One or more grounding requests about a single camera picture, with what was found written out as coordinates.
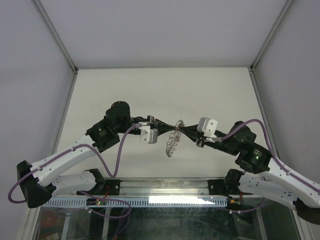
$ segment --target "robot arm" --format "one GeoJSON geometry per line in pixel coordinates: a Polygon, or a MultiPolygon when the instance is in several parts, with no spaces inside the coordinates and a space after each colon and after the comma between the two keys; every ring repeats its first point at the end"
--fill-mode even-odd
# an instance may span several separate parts
{"type": "MultiPolygon", "coordinates": [[[[198,147],[207,146],[237,156],[235,163],[246,173],[231,169],[224,180],[227,189],[234,188],[271,199],[297,211],[303,219],[320,224],[319,184],[273,158],[268,149],[255,143],[256,134],[245,123],[236,122],[229,134],[216,130],[217,124],[214,119],[201,118],[199,124],[181,126],[178,130],[198,147]],[[264,177],[267,181],[248,173],[264,177]]],[[[131,118],[129,105],[122,101],[115,102],[106,111],[103,120],[70,146],[32,165],[26,161],[17,165],[18,180],[28,175],[19,185],[29,208],[41,206],[59,194],[80,190],[99,193],[105,179],[97,169],[82,174],[60,175],[79,162],[119,143],[118,133],[125,133],[129,129],[132,129],[130,134],[140,135],[141,143],[154,144],[158,136],[177,130],[177,127],[152,116],[131,118]],[[134,129],[133,126],[137,124],[139,128],[134,129]]]]}

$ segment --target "glass enclosure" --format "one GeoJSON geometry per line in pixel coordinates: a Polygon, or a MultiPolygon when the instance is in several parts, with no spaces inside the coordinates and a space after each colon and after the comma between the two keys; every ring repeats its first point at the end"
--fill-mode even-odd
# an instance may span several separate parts
{"type": "MultiPolygon", "coordinates": [[[[243,198],[243,209],[255,207],[261,200],[243,198]]],[[[90,208],[111,216],[121,216],[129,209],[121,205],[96,204],[90,208]]],[[[240,214],[230,214],[211,205],[139,205],[133,206],[130,215],[120,219],[89,213],[85,208],[41,207],[33,239],[298,240],[299,235],[291,211],[276,202],[266,201],[261,208],[240,214]]]]}

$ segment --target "purple cable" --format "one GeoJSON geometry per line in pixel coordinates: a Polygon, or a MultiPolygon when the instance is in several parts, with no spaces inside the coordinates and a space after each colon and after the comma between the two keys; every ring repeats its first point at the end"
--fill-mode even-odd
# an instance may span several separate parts
{"type": "MultiPolygon", "coordinates": [[[[245,121],[243,123],[241,123],[239,126],[237,126],[233,131],[229,132],[227,135],[221,137],[221,140],[226,140],[228,138],[230,138],[232,135],[234,135],[237,131],[239,131],[241,128],[243,128],[245,125],[253,123],[253,122],[257,122],[260,124],[260,126],[262,127],[262,131],[263,131],[263,135],[264,135],[264,139],[265,139],[265,143],[273,157],[273,159],[275,160],[275,162],[278,164],[278,166],[283,169],[283,171],[285,173],[289,173],[289,170],[285,168],[285,166],[283,166],[283,164],[278,160],[274,150],[272,149],[270,142],[269,142],[269,138],[268,138],[268,134],[267,134],[267,130],[266,127],[264,126],[264,124],[262,123],[262,121],[260,121],[259,119],[251,119],[248,121],[245,121]]],[[[320,189],[316,188],[315,186],[311,185],[310,183],[306,182],[305,180],[303,180],[302,178],[300,178],[299,176],[290,173],[290,176],[292,176],[293,178],[295,178],[296,180],[298,180],[299,182],[303,183],[304,185],[308,186],[309,188],[315,190],[318,194],[320,193],[320,189]]]]}
{"type": "MultiPolygon", "coordinates": [[[[253,208],[251,208],[251,209],[248,209],[248,210],[243,210],[243,211],[240,210],[240,213],[249,213],[249,212],[255,211],[255,210],[261,208],[261,207],[265,204],[265,202],[266,202],[266,199],[264,198],[257,206],[255,206],[255,207],[253,207],[253,208]]],[[[223,211],[228,211],[228,212],[230,212],[230,209],[226,209],[226,208],[219,208],[219,209],[220,209],[220,210],[223,210],[223,211]]],[[[239,211],[237,211],[237,210],[231,210],[231,212],[232,212],[232,213],[238,213],[239,211]]]]}
{"type": "MultiPolygon", "coordinates": [[[[91,149],[97,156],[98,158],[100,159],[100,161],[102,162],[106,172],[108,173],[108,175],[111,177],[111,178],[115,178],[117,173],[118,173],[118,169],[119,169],[119,163],[120,163],[120,157],[121,157],[121,152],[122,152],[122,148],[123,148],[123,145],[124,145],[124,142],[125,142],[125,139],[127,137],[127,135],[129,134],[129,132],[135,128],[138,128],[138,127],[141,127],[142,124],[139,123],[139,124],[135,124],[131,127],[128,128],[127,131],[125,131],[122,139],[121,139],[121,142],[120,142],[120,145],[119,145],[119,150],[118,150],[118,155],[117,155],[117,158],[116,158],[116,165],[115,165],[115,170],[114,170],[114,174],[112,175],[111,172],[109,171],[108,167],[107,167],[107,164],[105,163],[104,159],[102,158],[102,156],[100,155],[100,153],[94,148],[92,147],[91,145],[88,145],[88,144],[80,144],[78,146],[75,146],[73,149],[76,150],[76,149],[79,149],[79,148],[89,148],[91,149]]],[[[22,203],[25,203],[26,200],[20,200],[20,201],[16,201],[16,200],[13,200],[12,199],[12,193],[13,191],[15,190],[15,188],[20,184],[22,183],[27,177],[31,176],[32,174],[34,174],[35,172],[39,171],[39,169],[43,169],[44,167],[46,167],[47,165],[51,164],[52,162],[54,162],[55,160],[61,158],[62,156],[72,152],[73,150],[72,149],[68,149],[60,154],[58,154],[57,156],[55,156],[54,158],[52,158],[51,160],[49,160],[48,162],[42,164],[39,166],[39,168],[36,168],[34,170],[32,170],[31,172],[27,173],[26,175],[24,175],[21,179],[19,179],[13,186],[12,188],[10,189],[9,193],[8,193],[8,200],[13,203],[13,204],[22,204],[22,203]]]]}
{"type": "MultiPolygon", "coordinates": [[[[49,165],[49,164],[52,163],[53,161],[61,158],[62,156],[70,153],[71,151],[72,151],[71,149],[68,149],[68,150],[60,153],[59,155],[55,156],[54,158],[52,158],[52,159],[49,160],[48,162],[46,162],[46,163],[42,164],[41,166],[39,166],[39,168],[42,169],[42,168],[46,167],[47,165],[49,165]]],[[[34,174],[34,173],[37,172],[37,171],[39,171],[38,168],[32,170],[31,172],[27,173],[27,174],[24,175],[22,178],[20,178],[19,181],[17,181],[17,182],[13,185],[13,187],[10,189],[10,191],[9,191],[9,193],[8,193],[8,200],[9,200],[11,203],[13,203],[13,204],[22,204],[22,203],[25,203],[25,202],[26,202],[26,200],[20,200],[20,201],[13,200],[13,199],[12,199],[12,193],[13,193],[13,191],[15,190],[15,188],[16,188],[20,183],[23,182],[23,180],[25,180],[27,177],[31,176],[32,174],[34,174]]]]}
{"type": "Polygon", "coordinates": [[[113,237],[114,239],[115,239],[117,236],[119,236],[119,234],[122,233],[122,232],[127,228],[127,226],[129,225],[129,222],[130,222],[130,216],[131,216],[131,215],[128,216],[128,220],[126,221],[124,227],[123,227],[120,231],[117,230],[115,237],[113,237]]]}
{"type": "Polygon", "coordinates": [[[130,213],[131,213],[131,205],[126,202],[126,201],[123,201],[123,200],[120,200],[120,199],[112,199],[112,198],[104,198],[104,197],[97,197],[97,196],[93,196],[93,195],[90,195],[89,193],[86,193],[85,191],[79,191],[80,193],[82,193],[83,195],[86,195],[87,197],[90,197],[92,199],[99,199],[101,201],[111,201],[111,202],[118,202],[118,203],[123,203],[125,205],[127,205],[129,207],[129,210],[126,214],[122,215],[122,216],[109,216],[109,215],[105,215],[105,214],[102,214],[100,212],[97,212],[95,210],[93,210],[92,208],[90,208],[90,210],[95,213],[95,214],[98,214],[99,216],[102,216],[102,217],[105,217],[105,218],[110,218],[110,219],[122,219],[122,218],[125,218],[126,216],[128,216],[130,213]]]}

